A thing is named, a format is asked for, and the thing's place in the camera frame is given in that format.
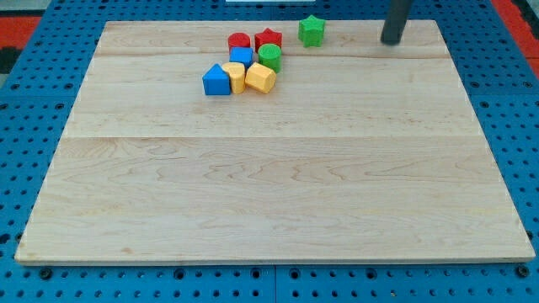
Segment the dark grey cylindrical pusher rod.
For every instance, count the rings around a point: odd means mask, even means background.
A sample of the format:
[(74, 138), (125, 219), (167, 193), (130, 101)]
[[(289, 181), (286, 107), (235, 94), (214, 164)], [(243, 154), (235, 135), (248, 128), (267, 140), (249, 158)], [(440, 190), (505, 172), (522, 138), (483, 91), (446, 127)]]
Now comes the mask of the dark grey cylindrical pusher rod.
[(414, 0), (390, 1), (380, 36), (384, 45), (398, 45), (401, 42), (413, 2)]

